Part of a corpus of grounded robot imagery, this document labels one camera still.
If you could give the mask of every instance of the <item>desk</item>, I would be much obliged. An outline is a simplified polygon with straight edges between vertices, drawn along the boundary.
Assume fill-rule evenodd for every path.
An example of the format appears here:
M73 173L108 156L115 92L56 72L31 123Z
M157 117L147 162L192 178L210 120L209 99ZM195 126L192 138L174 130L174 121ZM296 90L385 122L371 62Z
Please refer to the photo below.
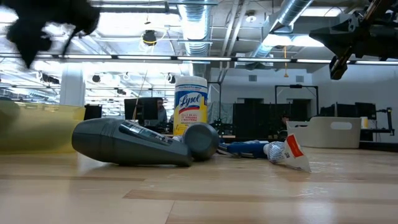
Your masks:
M311 174L217 155L177 169L0 156L0 223L398 223L398 154L304 150Z
M373 134L390 134L391 132L388 129L361 129L361 141L373 141Z

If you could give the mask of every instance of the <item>column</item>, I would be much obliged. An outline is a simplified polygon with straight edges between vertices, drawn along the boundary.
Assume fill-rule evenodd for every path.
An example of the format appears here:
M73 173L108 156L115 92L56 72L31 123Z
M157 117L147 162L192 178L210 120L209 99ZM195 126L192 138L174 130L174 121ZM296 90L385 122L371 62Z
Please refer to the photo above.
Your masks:
M86 82L82 63L66 63L62 71L60 105L85 105Z

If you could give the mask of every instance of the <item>yellow plastic bin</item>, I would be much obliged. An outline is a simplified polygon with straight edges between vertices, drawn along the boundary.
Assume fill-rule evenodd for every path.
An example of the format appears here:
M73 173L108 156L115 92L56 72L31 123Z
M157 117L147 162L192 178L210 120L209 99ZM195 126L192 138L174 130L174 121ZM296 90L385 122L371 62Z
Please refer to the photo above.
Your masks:
M85 108L0 101L0 154L75 152L72 132Z

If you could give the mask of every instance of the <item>white lid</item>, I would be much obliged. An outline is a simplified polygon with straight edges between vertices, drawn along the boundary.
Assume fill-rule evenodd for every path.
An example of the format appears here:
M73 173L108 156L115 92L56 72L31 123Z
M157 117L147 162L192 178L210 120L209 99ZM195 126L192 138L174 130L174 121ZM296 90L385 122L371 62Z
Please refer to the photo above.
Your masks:
M193 76L193 77L184 76L184 77L176 78L175 86L183 85L183 84L201 85L201 86L207 87L207 80L206 80L206 78L195 77L195 76Z

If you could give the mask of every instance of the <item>ceiling light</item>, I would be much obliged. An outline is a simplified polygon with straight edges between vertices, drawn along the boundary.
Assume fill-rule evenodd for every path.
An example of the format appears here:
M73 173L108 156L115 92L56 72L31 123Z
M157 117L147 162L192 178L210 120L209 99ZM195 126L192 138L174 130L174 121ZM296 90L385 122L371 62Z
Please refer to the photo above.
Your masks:
M289 63L291 59L283 59L283 58L238 58L239 62L283 62Z
M275 46L290 46L292 45L292 40L287 35L275 35L269 34L263 41L263 46L275 47Z
M256 12L254 10L247 10L244 15L247 16L246 22L254 22L257 19Z
M320 60L320 59L297 59L298 63L330 63L331 60Z
M59 86L25 86L25 85L16 85L16 86L13 85L12 87L13 88L59 88Z
M111 55L65 55L65 58L76 59L112 59Z
M292 45L296 47L324 47L323 43L314 40L308 35L297 35L293 37Z
M125 55L118 56L119 59L126 60L171 60L171 57L168 56L139 56L139 55Z
M356 61L356 65L398 65L398 61Z
M0 54L0 57L3 57L3 58L20 58L21 56L19 54L4 53L4 54Z
M36 55L36 58L51 58L51 55L42 55L42 54L38 54Z
M346 7L308 7L300 16L336 17Z
M177 60L197 60L197 61L230 61L230 57L177 57Z

